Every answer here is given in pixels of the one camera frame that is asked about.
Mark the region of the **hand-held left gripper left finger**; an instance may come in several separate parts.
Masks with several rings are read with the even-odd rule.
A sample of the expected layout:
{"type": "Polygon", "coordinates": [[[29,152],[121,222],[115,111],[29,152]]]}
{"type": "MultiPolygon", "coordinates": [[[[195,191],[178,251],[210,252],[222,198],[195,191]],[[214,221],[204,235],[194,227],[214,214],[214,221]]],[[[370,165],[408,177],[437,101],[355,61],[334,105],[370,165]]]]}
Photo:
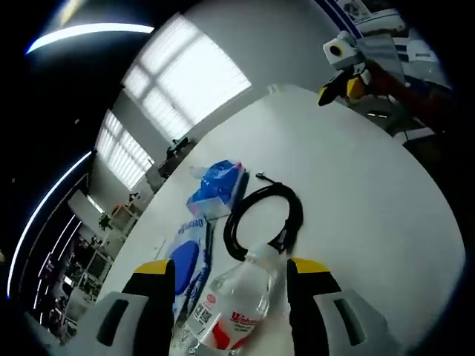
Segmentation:
{"type": "Polygon", "coordinates": [[[97,301],[79,321],[77,355],[167,355],[174,325],[171,259],[137,267],[121,292],[97,301]]]}

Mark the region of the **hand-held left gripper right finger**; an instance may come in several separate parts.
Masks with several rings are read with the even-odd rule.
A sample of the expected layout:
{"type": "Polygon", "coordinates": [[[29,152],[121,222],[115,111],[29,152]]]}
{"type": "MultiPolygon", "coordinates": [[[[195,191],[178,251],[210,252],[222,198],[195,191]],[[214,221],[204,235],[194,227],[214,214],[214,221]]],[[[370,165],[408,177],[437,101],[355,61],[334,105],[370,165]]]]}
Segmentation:
{"type": "Polygon", "coordinates": [[[296,355],[395,355],[384,316],[314,260],[286,263],[289,324],[296,355]]]}

